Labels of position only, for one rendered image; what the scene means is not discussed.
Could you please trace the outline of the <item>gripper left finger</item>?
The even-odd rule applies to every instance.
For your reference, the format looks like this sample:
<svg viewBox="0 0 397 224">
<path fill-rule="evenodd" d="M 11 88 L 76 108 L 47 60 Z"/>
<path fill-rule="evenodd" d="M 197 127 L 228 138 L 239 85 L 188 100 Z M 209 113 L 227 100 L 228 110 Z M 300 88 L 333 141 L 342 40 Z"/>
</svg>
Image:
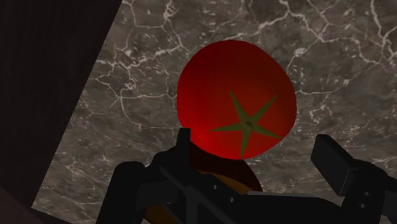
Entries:
<svg viewBox="0 0 397 224">
<path fill-rule="evenodd" d="M 173 151 L 155 155 L 149 166 L 122 162 L 113 171 L 95 224 L 141 224 L 151 206 L 164 207 L 178 224 L 243 224 L 240 195 L 189 164 L 190 130 L 181 128 Z"/>
</svg>

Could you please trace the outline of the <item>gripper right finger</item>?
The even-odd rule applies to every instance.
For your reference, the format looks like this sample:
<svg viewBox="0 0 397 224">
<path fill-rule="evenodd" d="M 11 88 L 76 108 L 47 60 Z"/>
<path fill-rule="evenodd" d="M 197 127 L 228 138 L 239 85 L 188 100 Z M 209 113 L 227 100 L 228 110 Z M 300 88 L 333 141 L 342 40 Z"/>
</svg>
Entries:
<svg viewBox="0 0 397 224">
<path fill-rule="evenodd" d="M 343 197 L 342 211 L 352 224 L 379 224 L 385 216 L 397 224 L 397 179 L 376 165 L 353 158 L 327 134 L 318 134 L 311 162 Z"/>
</svg>

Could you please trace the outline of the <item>red tomato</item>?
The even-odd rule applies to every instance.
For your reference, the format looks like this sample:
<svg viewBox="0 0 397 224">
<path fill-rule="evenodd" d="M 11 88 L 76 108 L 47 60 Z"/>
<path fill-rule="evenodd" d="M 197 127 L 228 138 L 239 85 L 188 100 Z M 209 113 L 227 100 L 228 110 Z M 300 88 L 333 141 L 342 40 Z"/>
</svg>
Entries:
<svg viewBox="0 0 397 224">
<path fill-rule="evenodd" d="M 176 109 L 200 149 L 233 160 L 280 143 L 296 120 L 296 94 L 284 69 L 258 46 L 239 40 L 199 50 L 180 74 Z"/>
</svg>

